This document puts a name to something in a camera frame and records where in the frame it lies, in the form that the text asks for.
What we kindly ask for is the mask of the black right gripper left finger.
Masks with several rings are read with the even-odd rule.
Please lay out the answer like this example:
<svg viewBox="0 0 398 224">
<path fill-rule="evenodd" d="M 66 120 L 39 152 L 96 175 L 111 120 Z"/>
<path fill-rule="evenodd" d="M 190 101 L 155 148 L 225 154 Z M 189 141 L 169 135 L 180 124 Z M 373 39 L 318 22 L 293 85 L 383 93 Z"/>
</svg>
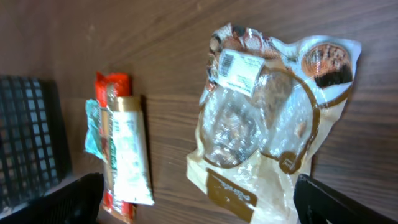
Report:
<svg viewBox="0 0 398 224">
<path fill-rule="evenodd" d="M 5 216 L 1 224 L 96 223 L 104 175 L 90 173 Z"/>
</svg>

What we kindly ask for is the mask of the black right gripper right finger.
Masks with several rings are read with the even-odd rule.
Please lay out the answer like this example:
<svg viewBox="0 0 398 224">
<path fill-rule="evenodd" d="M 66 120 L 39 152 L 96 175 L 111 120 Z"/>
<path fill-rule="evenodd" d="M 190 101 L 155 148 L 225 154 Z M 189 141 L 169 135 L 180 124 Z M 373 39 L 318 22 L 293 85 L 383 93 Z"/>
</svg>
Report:
<svg viewBox="0 0 398 224">
<path fill-rule="evenodd" d="M 301 224 L 397 224 L 307 174 L 300 174 L 294 204 Z"/>
</svg>

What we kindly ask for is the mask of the white tube with gold cap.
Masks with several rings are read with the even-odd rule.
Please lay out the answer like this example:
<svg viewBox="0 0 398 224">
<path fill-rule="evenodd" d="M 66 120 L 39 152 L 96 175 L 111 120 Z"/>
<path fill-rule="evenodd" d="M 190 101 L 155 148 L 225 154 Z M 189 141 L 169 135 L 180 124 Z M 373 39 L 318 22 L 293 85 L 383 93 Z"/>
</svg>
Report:
<svg viewBox="0 0 398 224">
<path fill-rule="evenodd" d="M 140 98 L 119 96 L 112 107 L 116 147 L 116 195 L 124 202 L 155 204 L 147 157 L 146 131 Z"/>
</svg>

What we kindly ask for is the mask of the teal wet wipes packet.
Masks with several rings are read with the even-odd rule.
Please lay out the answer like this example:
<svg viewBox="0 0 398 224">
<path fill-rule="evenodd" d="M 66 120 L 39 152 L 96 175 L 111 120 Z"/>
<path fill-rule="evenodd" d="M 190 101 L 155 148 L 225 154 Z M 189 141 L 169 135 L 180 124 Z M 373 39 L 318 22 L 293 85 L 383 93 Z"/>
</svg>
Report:
<svg viewBox="0 0 398 224">
<path fill-rule="evenodd" d="M 85 137 L 85 152 L 92 154 L 99 159 L 104 159 L 100 134 L 101 110 L 99 103 L 94 99 L 86 100 L 85 111 L 88 126 Z"/>
</svg>

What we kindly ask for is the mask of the beige brown snack pouch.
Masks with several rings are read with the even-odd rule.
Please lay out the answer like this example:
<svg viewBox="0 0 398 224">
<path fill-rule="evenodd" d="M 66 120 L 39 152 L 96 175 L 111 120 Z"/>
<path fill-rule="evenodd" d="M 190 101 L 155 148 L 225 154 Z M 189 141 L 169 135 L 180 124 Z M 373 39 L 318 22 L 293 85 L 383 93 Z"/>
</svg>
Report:
<svg viewBox="0 0 398 224">
<path fill-rule="evenodd" d="M 214 31 L 187 178 L 245 222 L 297 223 L 295 184 L 342 114 L 361 50 L 327 35 Z"/>
</svg>

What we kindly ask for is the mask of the orange spaghetti packet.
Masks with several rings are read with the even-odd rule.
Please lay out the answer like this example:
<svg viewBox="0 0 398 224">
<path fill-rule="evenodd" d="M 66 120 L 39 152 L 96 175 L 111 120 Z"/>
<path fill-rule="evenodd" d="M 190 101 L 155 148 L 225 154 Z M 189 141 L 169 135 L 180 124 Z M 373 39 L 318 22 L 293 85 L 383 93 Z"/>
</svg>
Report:
<svg viewBox="0 0 398 224">
<path fill-rule="evenodd" d="M 106 176 L 103 209 L 123 223 L 132 223 L 135 213 L 134 205 L 122 201 L 116 195 L 116 147 L 112 137 L 112 107 L 118 96 L 131 95 L 131 79 L 125 73 L 111 73 L 106 76 L 97 72 L 95 94 L 100 109 L 99 133 Z"/>
</svg>

